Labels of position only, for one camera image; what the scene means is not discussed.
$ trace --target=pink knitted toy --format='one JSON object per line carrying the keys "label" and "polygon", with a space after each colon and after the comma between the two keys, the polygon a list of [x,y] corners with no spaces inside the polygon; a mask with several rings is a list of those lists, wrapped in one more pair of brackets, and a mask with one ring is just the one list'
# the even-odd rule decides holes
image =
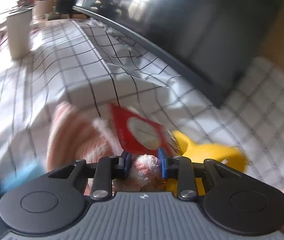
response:
{"label": "pink knitted toy", "polygon": [[[91,120],[67,102],[56,107],[48,140],[47,171],[78,159],[95,163],[101,157],[119,156],[122,152],[116,133],[106,120]],[[89,179],[85,195],[90,194],[91,186]],[[153,155],[135,156],[129,177],[114,180],[113,189],[114,192],[164,190],[159,160]]]}

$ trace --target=white cup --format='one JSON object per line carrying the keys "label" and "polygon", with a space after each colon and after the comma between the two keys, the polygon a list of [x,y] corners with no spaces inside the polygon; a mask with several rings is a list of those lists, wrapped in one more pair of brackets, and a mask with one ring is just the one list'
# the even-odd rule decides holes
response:
{"label": "white cup", "polygon": [[30,52],[30,22],[32,8],[20,9],[7,16],[9,49],[12,59],[19,59]]}

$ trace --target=white tablecloth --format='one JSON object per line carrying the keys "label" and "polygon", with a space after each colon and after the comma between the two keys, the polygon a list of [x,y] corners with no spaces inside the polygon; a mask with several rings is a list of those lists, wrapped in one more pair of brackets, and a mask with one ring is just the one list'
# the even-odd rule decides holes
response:
{"label": "white tablecloth", "polygon": [[271,62],[256,58],[218,110],[161,59],[98,21],[41,26],[21,60],[0,46],[0,180],[45,159],[57,104],[109,118],[114,101],[197,143],[240,147],[249,175],[284,188],[284,74]]}

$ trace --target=red card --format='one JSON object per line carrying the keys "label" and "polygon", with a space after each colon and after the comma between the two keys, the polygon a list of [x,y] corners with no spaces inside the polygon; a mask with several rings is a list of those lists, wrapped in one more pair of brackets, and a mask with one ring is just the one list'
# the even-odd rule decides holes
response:
{"label": "red card", "polygon": [[141,117],[123,107],[111,104],[116,133],[122,148],[132,154],[158,155],[158,148],[164,147],[169,155],[166,128]]}

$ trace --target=metal screw head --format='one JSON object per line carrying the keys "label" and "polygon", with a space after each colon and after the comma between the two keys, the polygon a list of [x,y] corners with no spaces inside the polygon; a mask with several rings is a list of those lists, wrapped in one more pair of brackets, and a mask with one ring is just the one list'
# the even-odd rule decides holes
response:
{"label": "metal screw head", "polygon": [[181,195],[182,198],[191,198],[191,197],[194,197],[196,195],[196,193],[193,190],[187,189],[187,190],[181,191],[180,195]]}
{"label": "metal screw head", "polygon": [[107,196],[107,191],[106,190],[95,190],[93,193],[92,193],[92,196],[95,197],[95,198],[103,198],[103,197],[106,197]]}
{"label": "metal screw head", "polygon": [[143,198],[143,199],[146,199],[146,198],[148,198],[149,197],[149,195],[147,195],[147,194],[142,194],[141,196],[140,196],[140,198]]}

